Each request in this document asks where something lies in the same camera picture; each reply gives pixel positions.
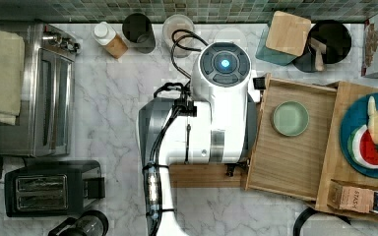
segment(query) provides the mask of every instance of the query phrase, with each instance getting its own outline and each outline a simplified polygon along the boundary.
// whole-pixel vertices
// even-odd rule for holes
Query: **plate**
[[[306,130],[308,121],[308,111],[302,104],[296,101],[287,101],[276,107],[272,124],[282,135],[298,136]]]
[[[368,177],[378,179],[378,169],[367,169],[354,162],[351,158],[348,149],[347,141],[351,133],[361,127],[362,125],[368,124],[367,115],[367,102],[369,97],[373,96],[376,101],[376,109],[378,109],[378,92],[368,94],[359,100],[357,100],[346,112],[343,118],[342,125],[340,127],[340,146],[342,148],[343,155],[345,156],[348,163],[358,172]]]

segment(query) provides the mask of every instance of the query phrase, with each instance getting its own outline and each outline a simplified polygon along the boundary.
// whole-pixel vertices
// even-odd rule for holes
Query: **watermelon slice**
[[[352,132],[347,148],[355,163],[368,169],[378,169],[378,152],[366,125]]]

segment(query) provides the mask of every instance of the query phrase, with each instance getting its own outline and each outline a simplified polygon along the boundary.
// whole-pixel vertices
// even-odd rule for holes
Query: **label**
[[[355,187],[343,187],[340,209],[368,213],[373,202],[373,191]]]

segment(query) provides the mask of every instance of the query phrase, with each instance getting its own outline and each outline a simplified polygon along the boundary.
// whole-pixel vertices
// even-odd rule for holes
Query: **white bottle cap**
[[[105,37],[108,34],[108,27],[105,23],[97,24],[94,27],[94,35],[97,37]]]

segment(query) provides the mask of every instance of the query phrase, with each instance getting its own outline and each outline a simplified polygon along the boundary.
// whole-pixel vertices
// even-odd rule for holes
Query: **mixer knob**
[[[45,32],[42,39],[44,41],[47,41],[50,45],[61,44],[61,42],[63,41],[63,38],[60,33],[51,31]]]

